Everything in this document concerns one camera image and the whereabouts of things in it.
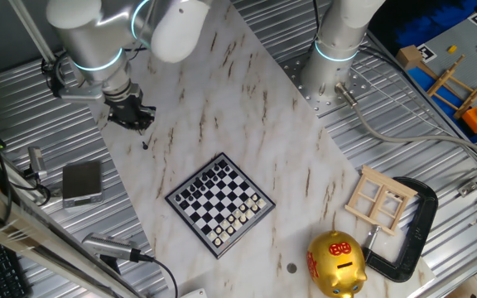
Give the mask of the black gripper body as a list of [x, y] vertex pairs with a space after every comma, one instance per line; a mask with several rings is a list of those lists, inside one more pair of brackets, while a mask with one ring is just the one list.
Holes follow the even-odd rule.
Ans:
[[122, 94], [108, 97], [109, 113], [115, 113], [125, 121], [138, 123], [138, 111], [141, 107], [141, 90], [130, 88]]

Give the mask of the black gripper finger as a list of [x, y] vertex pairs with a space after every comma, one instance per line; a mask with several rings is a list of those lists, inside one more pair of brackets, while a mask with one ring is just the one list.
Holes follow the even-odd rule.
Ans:
[[115, 113], [110, 113], [108, 115], [108, 120], [126, 129], [138, 129], [137, 123], [125, 121]]
[[138, 128], [139, 132], [147, 130], [155, 121], [156, 108], [153, 106], [141, 106], [138, 111]]

